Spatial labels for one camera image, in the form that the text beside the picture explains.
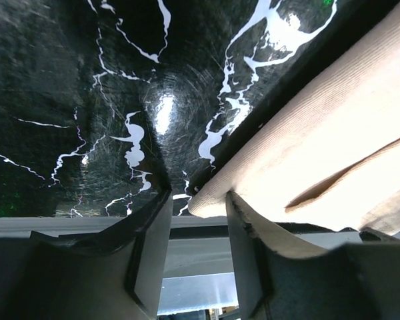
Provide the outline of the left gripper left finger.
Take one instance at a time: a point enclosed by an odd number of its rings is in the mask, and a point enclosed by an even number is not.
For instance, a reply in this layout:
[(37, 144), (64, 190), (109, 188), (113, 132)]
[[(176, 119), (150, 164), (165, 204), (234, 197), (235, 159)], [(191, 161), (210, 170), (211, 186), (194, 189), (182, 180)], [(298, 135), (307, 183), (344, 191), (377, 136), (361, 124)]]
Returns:
[(97, 232), (0, 238), (0, 319), (154, 319), (173, 200)]

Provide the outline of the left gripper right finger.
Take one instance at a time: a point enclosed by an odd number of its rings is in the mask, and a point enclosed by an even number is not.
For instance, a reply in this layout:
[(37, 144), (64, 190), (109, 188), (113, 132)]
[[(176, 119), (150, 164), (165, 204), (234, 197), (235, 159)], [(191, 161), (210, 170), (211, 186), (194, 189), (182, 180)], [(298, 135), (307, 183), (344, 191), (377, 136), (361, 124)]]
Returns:
[(236, 193), (225, 202), (242, 319), (400, 319), (400, 240), (374, 231), (329, 250)]

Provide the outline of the beige t shirt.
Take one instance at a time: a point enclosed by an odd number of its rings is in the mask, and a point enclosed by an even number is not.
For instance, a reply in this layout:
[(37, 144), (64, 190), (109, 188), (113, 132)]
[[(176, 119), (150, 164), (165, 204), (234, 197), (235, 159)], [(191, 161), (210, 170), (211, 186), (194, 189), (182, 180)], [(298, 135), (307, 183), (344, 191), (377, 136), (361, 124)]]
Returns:
[(400, 2), (270, 119), (189, 211), (222, 216), (227, 196), (285, 257), (324, 249), (282, 223), (400, 232)]

